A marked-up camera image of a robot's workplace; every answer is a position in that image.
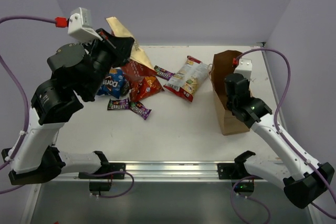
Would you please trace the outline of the brown m&m's packet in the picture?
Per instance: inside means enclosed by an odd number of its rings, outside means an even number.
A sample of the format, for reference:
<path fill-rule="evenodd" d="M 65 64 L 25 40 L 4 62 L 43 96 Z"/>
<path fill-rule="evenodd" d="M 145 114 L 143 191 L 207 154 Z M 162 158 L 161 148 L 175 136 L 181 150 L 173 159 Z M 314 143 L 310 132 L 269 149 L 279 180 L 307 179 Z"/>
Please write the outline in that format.
<path fill-rule="evenodd" d="M 146 108 L 140 101 L 130 102 L 129 109 L 146 120 L 151 113 L 151 109 Z"/>
<path fill-rule="evenodd" d="M 114 110 L 128 110 L 129 109 L 130 101 L 128 98 L 123 100 L 112 100 L 110 99 L 108 102 L 107 110 L 114 111 Z"/>
<path fill-rule="evenodd" d="M 154 66 L 154 70 L 156 72 L 157 77 L 160 77 L 160 78 L 162 78 L 164 80 L 167 80 L 167 81 L 169 81 L 174 76 L 174 73 L 169 72 L 169 71 L 167 71 L 167 70 L 165 70 L 165 69 L 163 69 L 163 68 L 161 68 L 157 65 Z"/>
<path fill-rule="evenodd" d="M 121 96 L 126 96 L 129 94 L 129 91 L 130 91 L 130 83 L 129 81 L 126 80 L 120 89 L 120 94 Z"/>

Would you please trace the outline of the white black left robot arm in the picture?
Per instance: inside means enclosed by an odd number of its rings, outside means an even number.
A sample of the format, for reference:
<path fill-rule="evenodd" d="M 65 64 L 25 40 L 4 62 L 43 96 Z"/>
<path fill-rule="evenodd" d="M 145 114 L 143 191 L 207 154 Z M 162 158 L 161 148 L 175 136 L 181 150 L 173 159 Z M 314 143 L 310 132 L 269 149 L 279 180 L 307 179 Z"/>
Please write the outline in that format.
<path fill-rule="evenodd" d="M 132 37 L 97 32 L 93 42 L 63 45 L 48 58 L 52 74 L 31 99 L 28 125 L 16 145 L 2 151 L 12 185 L 42 184 L 66 173 L 104 178 L 111 172 L 101 151 L 75 154 L 55 146 L 59 130 L 85 102 L 95 100 L 110 69 L 124 66 L 131 56 Z"/>

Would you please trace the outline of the blue snack packet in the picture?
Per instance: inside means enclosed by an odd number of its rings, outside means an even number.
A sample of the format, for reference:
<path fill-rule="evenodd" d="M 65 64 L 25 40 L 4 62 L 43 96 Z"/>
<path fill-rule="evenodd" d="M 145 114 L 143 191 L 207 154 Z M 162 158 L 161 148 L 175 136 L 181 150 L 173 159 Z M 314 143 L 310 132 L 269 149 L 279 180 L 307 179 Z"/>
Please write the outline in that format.
<path fill-rule="evenodd" d="M 103 80 L 97 95 L 111 95 L 115 98 L 119 98 L 124 82 L 125 78 L 122 69 L 111 68 L 108 75 Z"/>

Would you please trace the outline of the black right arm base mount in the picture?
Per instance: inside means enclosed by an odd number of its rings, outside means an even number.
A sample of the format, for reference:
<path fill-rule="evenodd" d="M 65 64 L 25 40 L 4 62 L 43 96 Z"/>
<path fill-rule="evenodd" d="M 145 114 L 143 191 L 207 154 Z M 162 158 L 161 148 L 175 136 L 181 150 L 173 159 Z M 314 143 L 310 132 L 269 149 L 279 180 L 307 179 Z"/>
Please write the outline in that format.
<path fill-rule="evenodd" d="M 234 193 L 238 193 L 243 196 L 251 196 L 253 194 L 255 190 L 254 178 L 246 179 L 236 186 L 234 184 L 239 179 L 250 176 L 250 173 L 246 170 L 244 164 L 249 158 L 255 156 L 256 153 L 252 151 L 245 151 L 238 155 L 233 162 L 219 162 L 216 164 L 218 179 L 229 182 L 230 186 L 227 186 L 229 191 L 233 189 Z"/>

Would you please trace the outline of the red white snack packet bottom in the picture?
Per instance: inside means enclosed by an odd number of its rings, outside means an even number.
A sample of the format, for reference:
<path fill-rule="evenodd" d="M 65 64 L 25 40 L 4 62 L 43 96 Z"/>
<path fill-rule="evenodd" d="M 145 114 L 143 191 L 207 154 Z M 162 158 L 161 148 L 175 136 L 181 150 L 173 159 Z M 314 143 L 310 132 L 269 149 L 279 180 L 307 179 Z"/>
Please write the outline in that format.
<path fill-rule="evenodd" d="M 156 71 L 130 60 L 121 67 L 130 85 L 130 100 L 138 102 L 164 91 L 156 77 Z"/>

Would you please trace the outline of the red snack bag with barcode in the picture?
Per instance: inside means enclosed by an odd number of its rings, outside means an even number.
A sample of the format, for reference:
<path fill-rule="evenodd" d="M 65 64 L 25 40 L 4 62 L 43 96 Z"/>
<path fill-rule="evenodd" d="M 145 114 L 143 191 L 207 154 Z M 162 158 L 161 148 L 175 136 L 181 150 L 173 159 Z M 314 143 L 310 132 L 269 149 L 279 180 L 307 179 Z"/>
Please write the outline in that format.
<path fill-rule="evenodd" d="M 197 90 L 201 87 L 210 72 L 209 65 L 187 56 L 183 67 L 175 73 L 164 87 L 189 102 L 192 102 Z"/>

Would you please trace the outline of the aluminium front rail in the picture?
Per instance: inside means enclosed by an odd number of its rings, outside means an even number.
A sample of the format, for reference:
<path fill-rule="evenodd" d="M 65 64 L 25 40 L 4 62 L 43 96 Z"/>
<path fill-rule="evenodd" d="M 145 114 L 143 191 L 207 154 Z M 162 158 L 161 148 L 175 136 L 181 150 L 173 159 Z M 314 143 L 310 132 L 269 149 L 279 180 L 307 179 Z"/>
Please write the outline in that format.
<path fill-rule="evenodd" d="M 224 161 L 112 161 L 112 163 L 125 163 L 126 172 L 130 173 L 136 182 L 224 182 L 225 180 L 218 179 L 216 164 L 219 162 Z"/>

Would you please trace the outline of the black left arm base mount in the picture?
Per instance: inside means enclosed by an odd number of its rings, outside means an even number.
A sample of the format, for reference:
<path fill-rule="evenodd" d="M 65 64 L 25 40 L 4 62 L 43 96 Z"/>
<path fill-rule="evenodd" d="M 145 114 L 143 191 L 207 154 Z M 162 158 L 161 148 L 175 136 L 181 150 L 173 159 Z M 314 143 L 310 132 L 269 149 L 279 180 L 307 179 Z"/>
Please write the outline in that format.
<path fill-rule="evenodd" d="M 125 163 L 109 163 L 94 173 L 100 177 L 79 173 L 78 178 L 90 180 L 89 191 L 101 195 L 102 192 L 108 192 L 111 189 L 113 179 L 124 179 L 125 174 L 122 172 L 126 171 L 125 168 Z"/>

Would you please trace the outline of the brown M&M's packet front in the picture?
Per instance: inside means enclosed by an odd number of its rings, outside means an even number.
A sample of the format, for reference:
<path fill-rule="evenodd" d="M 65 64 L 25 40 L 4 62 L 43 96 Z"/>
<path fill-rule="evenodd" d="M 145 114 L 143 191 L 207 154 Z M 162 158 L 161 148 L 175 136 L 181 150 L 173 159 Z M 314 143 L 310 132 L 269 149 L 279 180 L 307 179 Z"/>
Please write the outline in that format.
<path fill-rule="evenodd" d="M 114 111 L 114 110 L 128 110 L 129 109 L 130 101 L 128 98 L 123 100 L 112 100 L 110 99 L 108 102 L 107 110 Z"/>

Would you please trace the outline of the brown paper bag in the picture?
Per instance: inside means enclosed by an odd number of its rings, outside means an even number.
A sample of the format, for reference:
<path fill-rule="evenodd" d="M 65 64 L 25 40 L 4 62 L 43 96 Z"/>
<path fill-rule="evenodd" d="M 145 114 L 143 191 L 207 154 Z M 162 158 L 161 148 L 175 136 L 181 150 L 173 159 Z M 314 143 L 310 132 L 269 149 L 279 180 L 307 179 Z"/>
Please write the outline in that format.
<path fill-rule="evenodd" d="M 227 95 L 224 79 L 228 74 L 234 72 L 233 59 L 241 54 L 237 50 L 227 50 L 217 53 L 213 57 L 209 79 L 212 83 L 215 111 L 221 133 L 234 135 L 249 132 L 250 129 L 241 121 L 236 119 L 232 112 L 226 107 Z"/>

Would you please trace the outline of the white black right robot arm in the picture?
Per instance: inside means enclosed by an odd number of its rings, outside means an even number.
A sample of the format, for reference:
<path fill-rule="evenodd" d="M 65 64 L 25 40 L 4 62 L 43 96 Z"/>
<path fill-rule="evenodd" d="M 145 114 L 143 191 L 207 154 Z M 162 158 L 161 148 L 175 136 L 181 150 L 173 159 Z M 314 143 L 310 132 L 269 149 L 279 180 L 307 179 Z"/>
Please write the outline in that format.
<path fill-rule="evenodd" d="M 270 107 L 250 94 L 249 80 L 233 73 L 224 79 L 227 107 L 239 121 L 259 135 L 278 155 L 283 165 L 263 161 L 253 152 L 234 165 L 240 178 L 255 175 L 282 189 L 289 201 L 303 209 L 327 191 L 334 168 L 307 153 L 277 122 Z"/>

